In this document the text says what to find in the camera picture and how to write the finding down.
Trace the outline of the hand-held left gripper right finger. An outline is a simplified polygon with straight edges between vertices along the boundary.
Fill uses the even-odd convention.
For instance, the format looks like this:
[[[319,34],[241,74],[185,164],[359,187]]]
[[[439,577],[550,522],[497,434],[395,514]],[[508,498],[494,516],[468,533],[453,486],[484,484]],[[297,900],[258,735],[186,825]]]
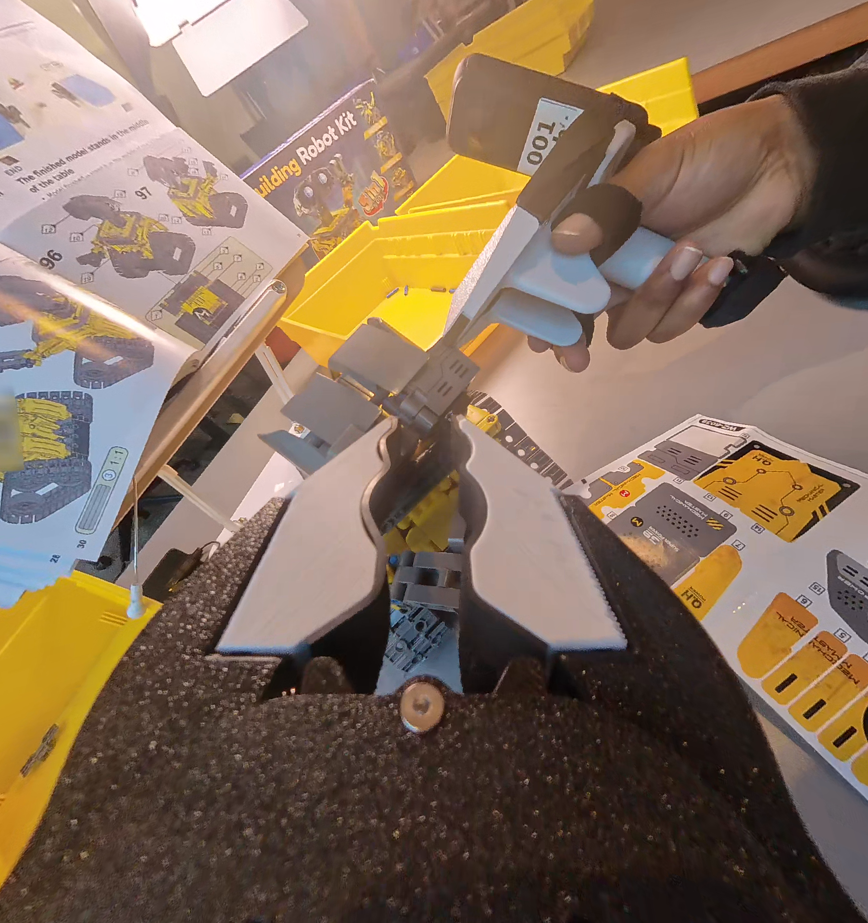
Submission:
[[[549,653],[623,651],[627,639],[552,483],[469,420],[460,514],[471,601]]]

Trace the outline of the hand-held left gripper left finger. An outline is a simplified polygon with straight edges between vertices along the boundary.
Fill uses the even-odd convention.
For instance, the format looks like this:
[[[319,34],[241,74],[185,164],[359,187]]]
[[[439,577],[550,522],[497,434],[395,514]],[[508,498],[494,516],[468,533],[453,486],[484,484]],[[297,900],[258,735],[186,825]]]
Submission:
[[[393,433],[383,419],[293,492],[216,652],[293,654],[376,599],[385,548],[370,499],[390,471]]]

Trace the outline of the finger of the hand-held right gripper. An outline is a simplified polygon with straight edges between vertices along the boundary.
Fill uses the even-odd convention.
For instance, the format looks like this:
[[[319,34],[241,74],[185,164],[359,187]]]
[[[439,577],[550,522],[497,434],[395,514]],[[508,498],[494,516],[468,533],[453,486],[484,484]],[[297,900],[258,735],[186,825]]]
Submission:
[[[452,294],[447,345],[463,347],[492,323],[492,305],[502,283],[540,226],[539,219],[521,206],[509,210]]]
[[[551,347],[568,347],[587,336],[591,316],[505,285],[497,290],[484,311],[463,329],[463,346],[495,325],[515,329]]]

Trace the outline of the yellow grey brick robot model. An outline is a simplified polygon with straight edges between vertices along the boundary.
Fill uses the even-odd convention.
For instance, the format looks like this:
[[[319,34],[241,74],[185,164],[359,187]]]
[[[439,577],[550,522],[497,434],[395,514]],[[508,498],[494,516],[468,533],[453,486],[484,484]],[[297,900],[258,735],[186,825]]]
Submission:
[[[531,470],[563,489],[573,485],[502,405],[485,391],[469,391],[477,366],[460,350],[438,342],[428,351],[372,318],[330,357],[331,376],[316,375],[282,410],[287,429],[259,438],[308,477],[367,433],[378,418],[397,418],[418,438],[415,461],[431,447],[426,438],[453,412],[467,418]],[[432,676],[459,691],[456,604],[464,524],[459,476],[451,473],[416,495],[390,525],[384,544],[390,581],[390,635],[376,694],[407,680]]]

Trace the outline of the metal wire page holder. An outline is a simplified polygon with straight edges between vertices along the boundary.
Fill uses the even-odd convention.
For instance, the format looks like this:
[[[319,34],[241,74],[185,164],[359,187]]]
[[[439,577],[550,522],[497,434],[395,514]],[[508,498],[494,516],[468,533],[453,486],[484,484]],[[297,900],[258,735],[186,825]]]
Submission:
[[[129,559],[126,563],[125,573],[129,577],[129,602],[126,610],[127,617],[131,620],[143,617],[146,610],[142,584],[138,573],[139,556],[139,499],[140,492],[138,481],[133,477],[130,484],[130,509],[128,526]]]

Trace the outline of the yellow grey sticker sheet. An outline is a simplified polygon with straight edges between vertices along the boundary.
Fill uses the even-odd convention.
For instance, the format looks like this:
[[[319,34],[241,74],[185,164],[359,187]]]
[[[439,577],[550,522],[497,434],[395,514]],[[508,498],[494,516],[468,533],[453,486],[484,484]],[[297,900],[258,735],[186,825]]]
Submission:
[[[868,802],[868,474],[698,414],[566,492]]]

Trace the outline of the instruction booklet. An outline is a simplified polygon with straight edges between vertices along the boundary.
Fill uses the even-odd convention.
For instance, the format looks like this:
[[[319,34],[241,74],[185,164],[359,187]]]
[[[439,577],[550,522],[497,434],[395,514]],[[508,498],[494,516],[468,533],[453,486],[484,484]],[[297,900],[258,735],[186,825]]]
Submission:
[[[179,130],[103,153],[0,229],[0,607],[101,554],[169,391],[306,245]]]

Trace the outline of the grey desk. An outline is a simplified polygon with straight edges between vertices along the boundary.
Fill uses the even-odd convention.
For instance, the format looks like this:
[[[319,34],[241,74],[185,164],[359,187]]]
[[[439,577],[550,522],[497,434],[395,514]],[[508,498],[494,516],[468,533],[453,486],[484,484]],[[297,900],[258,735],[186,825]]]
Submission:
[[[573,475],[694,412],[868,474],[868,312],[786,282],[750,318],[553,370],[498,334],[483,388]],[[204,656],[265,534],[191,578],[113,673],[0,921],[868,920],[868,803],[774,719],[715,754],[777,834],[757,846],[676,746],[607,705],[396,705],[267,691]]]

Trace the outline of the white task instruction sheet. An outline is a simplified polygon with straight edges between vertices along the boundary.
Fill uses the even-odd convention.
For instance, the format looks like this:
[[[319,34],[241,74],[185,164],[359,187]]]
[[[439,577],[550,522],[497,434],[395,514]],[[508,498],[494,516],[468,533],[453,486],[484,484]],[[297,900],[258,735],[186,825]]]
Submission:
[[[0,234],[174,124],[24,2],[0,1]]]

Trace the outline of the person's right hand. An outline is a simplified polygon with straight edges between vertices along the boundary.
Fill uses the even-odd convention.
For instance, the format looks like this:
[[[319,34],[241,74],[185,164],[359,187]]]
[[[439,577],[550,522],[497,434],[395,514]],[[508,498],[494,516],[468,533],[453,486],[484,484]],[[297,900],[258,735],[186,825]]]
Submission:
[[[643,286],[612,296],[608,343],[623,351],[694,327],[728,280],[730,254],[757,255],[797,222],[816,170],[781,95],[712,112],[639,151],[610,182],[642,203],[645,227],[674,245]]]

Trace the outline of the yellow plastic bin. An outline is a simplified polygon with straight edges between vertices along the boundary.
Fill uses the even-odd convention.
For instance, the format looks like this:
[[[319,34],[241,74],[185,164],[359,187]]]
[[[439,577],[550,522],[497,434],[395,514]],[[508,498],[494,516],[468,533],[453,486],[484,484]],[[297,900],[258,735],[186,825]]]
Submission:
[[[528,1],[461,43],[426,74],[448,117],[454,75],[469,55],[480,53],[547,75],[560,75],[583,46],[594,16],[592,1]]]
[[[508,211],[497,200],[362,225],[306,272],[278,327],[322,365],[370,317],[428,350],[452,293]]]
[[[686,57],[601,86],[642,106],[649,122],[666,136],[698,117],[690,62]],[[523,187],[524,175],[460,156],[451,157],[396,209],[396,214],[455,207],[462,200],[481,204],[504,199],[511,203]]]
[[[40,825],[86,717],[162,604],[76,572],[0,609],[0,889]]]

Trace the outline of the colourful toy set box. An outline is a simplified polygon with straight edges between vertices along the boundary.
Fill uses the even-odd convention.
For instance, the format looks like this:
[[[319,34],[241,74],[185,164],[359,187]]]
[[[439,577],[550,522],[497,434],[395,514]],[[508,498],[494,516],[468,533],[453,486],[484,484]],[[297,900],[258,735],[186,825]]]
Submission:
[[[243,174],[307,236],[312,263],[361,225],[393,216],[418,188],[371,78]]]

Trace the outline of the white book stand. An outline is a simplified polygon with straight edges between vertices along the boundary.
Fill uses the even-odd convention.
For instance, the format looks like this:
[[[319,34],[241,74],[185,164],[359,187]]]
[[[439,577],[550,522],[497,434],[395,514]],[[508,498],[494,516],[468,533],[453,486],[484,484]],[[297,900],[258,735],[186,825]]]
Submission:
[[[175,477],[196,478],[202,461],[213,461],[227,445],[241,425],[222,423],[211,415],[215,409],[252,410],[273,387],[274,373],[283,370],[266,341],[301,294],[306,271],[304,256],[279,271],[238,328],[165,400],[116,525],[133,515],[138,499],[162,479],[165,468],[173,470]]]

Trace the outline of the bright softbox lamp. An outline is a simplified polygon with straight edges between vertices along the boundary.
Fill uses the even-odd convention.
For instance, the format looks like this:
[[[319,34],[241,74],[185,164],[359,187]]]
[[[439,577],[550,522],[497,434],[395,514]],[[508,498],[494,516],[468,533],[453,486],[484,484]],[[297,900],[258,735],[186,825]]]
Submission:
[[[134,1],[150,44],[170,44],[209,97],[302,32],[290,1]]]

